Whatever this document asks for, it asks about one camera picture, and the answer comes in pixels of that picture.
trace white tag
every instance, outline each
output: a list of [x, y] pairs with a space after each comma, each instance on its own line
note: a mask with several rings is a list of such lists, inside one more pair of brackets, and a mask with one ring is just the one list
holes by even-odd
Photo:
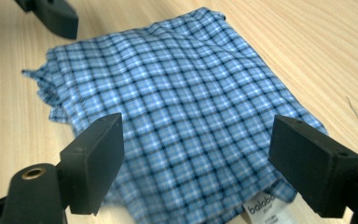
[[257, 193], [243, 205], [252, 224], [296, 224], [285, 208], [288, 203], [264, 192]]

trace black clamp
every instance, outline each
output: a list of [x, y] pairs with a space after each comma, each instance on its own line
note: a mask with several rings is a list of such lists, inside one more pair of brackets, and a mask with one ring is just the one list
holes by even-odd
[[55, 35], [76, 39], [78, 16], [64, 0], [15, 0], [25, 11], [36, 17]]
[[298, 119], [276, 116], [269, 161], [320, 217], [358, 223], [358, 154]]
[[12, 177], [0, 223], [67, 223], [67, 206], [97, 214], [124, 160], [121, 114], [94, 121], [60, 156], [57, 166], [36, 164]]

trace blue plaid shirt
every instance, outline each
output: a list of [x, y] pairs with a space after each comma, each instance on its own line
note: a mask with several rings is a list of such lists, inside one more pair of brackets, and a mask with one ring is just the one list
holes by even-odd
[[105, 203], [139, 223], [224, 223], [258, 191], [296, 191], [268, 162], [274, 116], [325, 132], [225, 21], [178, 18], [50, 49], [36, 71], [49, 118], [76, 135], [122, 113], [125, 160]]

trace fabric fold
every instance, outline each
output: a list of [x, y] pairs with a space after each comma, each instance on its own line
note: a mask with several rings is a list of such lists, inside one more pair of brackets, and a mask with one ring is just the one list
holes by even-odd
[[296, 191], [268, 162], [275, 115], [325, 129], [225, 21], [200, 8], [50, 49], [24, 70], [75, 135], [122, 113], [125, 160], [104, 203], [138, 223], [224, 223], [258, 191]]

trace wooden table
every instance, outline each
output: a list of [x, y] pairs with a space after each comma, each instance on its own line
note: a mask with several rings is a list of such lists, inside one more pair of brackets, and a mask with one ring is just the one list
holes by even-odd
[[[358, 153], [358, 1], [70, 1], [80, 18], [78, 40], [143, 27], [208, 7], [262, 56], [299, 102], [330, 135]], [[0, 0], [0, 198], [10, 178], [39, 162], [56, 164], [73, 140], [67, 125], [48, 121], [49, 107], [21, 69], [38, 68], [45, 53], [73, 41], [49, 32], [14, 1]], [[321, 220], [297, 197], [290, 206], [300, 223]], [[105, 208], [97, 217], [68, 215], [70, 223], [132, 223], [124, 208]], [[233, 223], [243, 223], [236, 217]]]

